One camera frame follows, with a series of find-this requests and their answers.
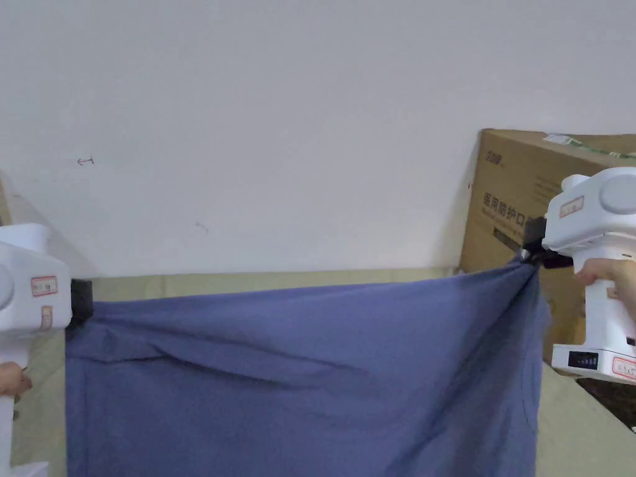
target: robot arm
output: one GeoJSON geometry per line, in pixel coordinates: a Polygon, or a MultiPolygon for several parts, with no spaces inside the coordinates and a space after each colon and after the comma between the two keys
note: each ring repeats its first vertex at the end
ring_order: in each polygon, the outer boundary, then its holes
{"type": "MultiPolygon", "coordinates": [[[[574,265],[578,272],[590,258],[636,261],[636,167],[571,176],[562,189],[527,230],[528,262],[574,265]]],[[[636,385],[636,322],[611,293],[614,287],[597,280],[586,288],[586,341],[555,345],[554,368],[636,385]]]]}
{"type": "MultiPolygon", "coordinates": [[[[71,320],[69,267],[48,254],[37,224],[0,227],[0,363],[27,366],[33,338],[71,320]]],[[[0,397],[0,475],[46,477],[48,464],[10,467],[13,398],[0,397]]]]}

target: wrinkled cloth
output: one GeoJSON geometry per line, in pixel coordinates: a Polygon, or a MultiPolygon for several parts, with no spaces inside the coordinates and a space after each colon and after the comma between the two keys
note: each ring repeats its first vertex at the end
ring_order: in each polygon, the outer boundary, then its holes
{"type": "Polygon", "coordinates": [[[536,269],[96,303],[69,477],[534,477],[536,269]]]}

